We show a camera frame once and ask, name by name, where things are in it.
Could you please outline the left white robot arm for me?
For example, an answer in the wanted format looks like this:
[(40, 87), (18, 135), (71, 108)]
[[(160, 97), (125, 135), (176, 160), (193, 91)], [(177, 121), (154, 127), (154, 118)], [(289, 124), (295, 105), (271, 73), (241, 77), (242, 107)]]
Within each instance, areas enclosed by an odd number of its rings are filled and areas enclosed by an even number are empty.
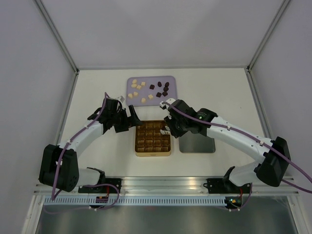
[(56, 189), (70, 192), (76, 187), (102, 193), (106, 189), (105, 172), (90, 167), (81, 169), (78, 158), (111, 128), (120, 133), (142, 124), (133, 105), (125, 109), (121, 100), (106, 97), (77, 133), (58, 145), (49, 144), (44, 148), (39, 182), (52, 187), (53, 197), (56, 197)]

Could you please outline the gold chocolate box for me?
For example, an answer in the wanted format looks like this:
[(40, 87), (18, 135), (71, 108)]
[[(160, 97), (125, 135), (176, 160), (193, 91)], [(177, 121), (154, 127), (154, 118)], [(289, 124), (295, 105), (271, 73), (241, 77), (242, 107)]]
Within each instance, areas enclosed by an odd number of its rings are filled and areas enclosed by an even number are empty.
[(143, 121), (136, 127), (135, 154), (137, 157), (171, 155), (171, 135), (162, 134), (167, 124), (163, 120)]

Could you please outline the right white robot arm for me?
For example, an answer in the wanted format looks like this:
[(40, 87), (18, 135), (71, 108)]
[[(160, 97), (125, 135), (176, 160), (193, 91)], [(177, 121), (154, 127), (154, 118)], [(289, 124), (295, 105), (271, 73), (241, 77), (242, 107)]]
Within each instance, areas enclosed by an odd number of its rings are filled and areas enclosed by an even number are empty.
[(279, 187), (291, 160), (285, 139), (270, 139), (248, 133), (224, 120), (217, 113), (201, 108), (195, 111), (183, 100), (169, 99), (160, 103), (168, 115), (165, 122), (169, 132), (179, 138), (191, 132), (220, 140), (253, 159), (244, 166), (232, 166), (222, 179), (222, 186), (229, 193), (238, 188), (261, 181), (271, 187)]

